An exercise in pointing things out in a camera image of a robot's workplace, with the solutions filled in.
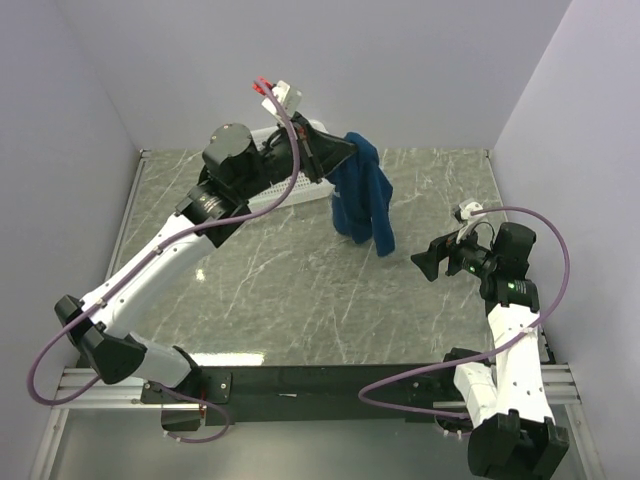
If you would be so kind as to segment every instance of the purple cable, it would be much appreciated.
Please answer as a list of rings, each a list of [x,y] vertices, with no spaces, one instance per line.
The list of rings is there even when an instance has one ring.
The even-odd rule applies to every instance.
[[[502,211],[526,213],[528,215],[532,215],[537,219],[541,220],[555,234],[556,238],[558,239],[558,242],[560,242],[560,248],[562,248],[562,256],[564,257],[564,275],[562,277],[562,284],[560,286],[560,290],[558,292],[558,295],[556,295],[556,298],[553,301],[553,303],[549,306],[549,308],[544,312],[542,312],[540,314],[540,317],[538,317],[538,319],[535,322],[533,322],[531,325],[528,326],[528,328],[535,328],[538,325],[542,324],[544,321],[546,321],[547,318],[549,318],[549,316],[553,313],[553,311],[558,307],[558,305],[562,301],[562,297],[564,297],[564,294],[567,291],[567,285],[569,283],[569,274],[571,273],[569,249],[567,248],[567,244],[565,243],[564,238],[562,238],[562,235],[560,234],[558,229],[555,227],[555,225],[551,223],[550,220],[548,220],[547,218],[539,214],[538,212],[534,212],[533,210],[529,210],[528,208],[521,208],[521,207],[485,208],[484,210],[477,210],[473,212],[472,215],[479,215],[481,213],[502,212]],[[393,375],[392,377],[384,378],[370,385],[367,385],[362,390],[360,390],[360,392],[358,392],[358,398],[364,403],[367,403],[369,405],[382,407],[382,408],[390,408],[393,410],[400,410],[402,412],[424,413],[427,415],[438,415],[441,417],[450,417],[450,418],[468,418],[469,415],[466,413],[456,413],[456,412],[449,412],[446,410],[434,410],[430,408],[418,408],[418,407],[410,407],[407,405],[398,405],[395,403],[380,402],[378,400],[372,400],[370,398],[367,398],[365,395],[373,390],[384,387],[391,383],[398,382],[400,380],[404,380],[405,378],[413,377],[415,375],[422,375],[425,373],[435,372],[437,370],[456,367],[458,365],[464,365],[465,363],[470,363],[470,362],[481,362],[490,357],[494,357],[499,353],[502,353],[505,350],[513,347],[516,343],[522,340],[522,338],[524,338],[525,335],[526,333],[521,332],[518,335],[516,335],[513,339],[509,340],[507,343],[502,345],[501,347],[491,350],[490,352],[480,353],[478,355],[473,355],[472,357],[467,357],[460,360],[451,360],[449,362],[436,363],[434,365],[427,365],[425,367],[414,368],[413,370],[409,370],[404,373],[399,373],[397,375]]]
[[[278,100],[276,99],[271,89],[267,85],[265,85],[261,80],[256,80],[255,83],[262,88],[267,98],[269,98],[269,100],[271,100],[271,102],[275,105],[276,110],[278,111],[278,114],[283,120],[284,127],[287,130],[287,135],[289,137],[289,142],[291,143],[291,153],[293,156],[293,168],[291,171],[291,179],[289,181],[289,184],[287,185],[287,188],[284,190],[284,192],[282,192],[282,195],[280,195],[276,201],[274,201],[268,207],[265,207],[262,210],[258,210],[257,212],[253,212],[247,215],[242,215],[240,217],[232,217],[232,218],[225,218],[221,220],[214,220],[211,222],[205,222],[200,225],[195,225],[193,227],[182,230],[181,232],[178,232],[175,235],[172,235],[171,237],[167,238],[163,242],[159,243],[158,247],[160,251],[164,250],[165,248],[167,248],[169,245],[176,242],[177,240],[180,240],[181,238],[184,238],[187,235],[190,235],[192,233],[196,233],[212,227],[219,227],[222,225],[231,225],[234,223],[246,222],[248,220],[253,220],[254,218],[261,217],[262,215],[266,215],[272,210],[275,210],[282,202],[284,202],[285,199],[289,196],[289,194],[293,190],[293,187],[296,184],[296,180],[298,179],[298,174],[300,173],[300,152],[298,150],[298,142],[297,142],[295,129],[293,128],[293,124],[291,123],[291,120],[289,119],[287,112],[285,111],[284,107],[280,104],[280,102],[278,102]],[[140,271],[157,255],[158,254],[156,252],[150,252],[149,254],[147,254],[137,265],[135,265],[131,269],[131,271],[127,275],[125,275],[119,282],[117,282],[111,289],[109,289],[102,296],[102,300],[107,302],[108,300],[113,298],[115,294],[117,294],[120,290],[122,290],[123,287],[125,287],[131,280],[133,280],[135,276],[138,273],[140,273]],[[84,392],[89,390],[93,385],[95,385],[95,383],[99,380],[99,377],[96,376],[91,381],[89,381],[89,383],[87,383],[84,387],[80,388],[79,390],[72,393],[68,397],[60,398],[57,400],[42,397],[36,391],[36,387],[35,387],[35,376],[36,376],[36,371],[38,369],[38,365],[40,365],[40,362],[42,361],[44,356],[47,354],[47,352],[51,349],[51,347],[53,347],[58,340],[60,340],[67,333],[69,333],[76,325],[78,325],[83,320],[91,317],[91,315],[93,315],[99,308],[100,307],[98,305],[91,305],[87,310],[82,312],[78,317],[73,319],[62,330],[60,330],[51,340],[49,340],[49,342],[47,342],[47,344],[38,353],[35,361],[33,362],[33,365],[31,365],[31,368],[29,368],[29,373],[27,375],[27,391],[29,392],[29,395],[33,400],[40,403],[41,405],[47,405],[47,406],[62,405],[64,403],[70,402],[78,398]],[[182,439],[181,441],[184,441],[185,443],[205,443],[205,442],[220,438],[229,429],[229,425],[231,424],[231,418],[229,417],[229,414],[227,413],[227,411],[224,410],[222,407],[219,407],[217,405],[214,405],[213,403],[210,403],[204,400],[188,397],[186,395],[173,392],[172,390],[170,390],[165,386],[161,386],[161,387],[167,393],[169,393],[170,395],[173,395],[175,398],[179,400],[198,403],[198,404],[206,405],[207,407],[213,408],[214,410],[220,412],[226,420],[225,426],[216,435],[213,435],[208,438],[197,439],[197,440]],[[172,438],[176,438],[175,434],[169,434],[169,435],[172,436]]]

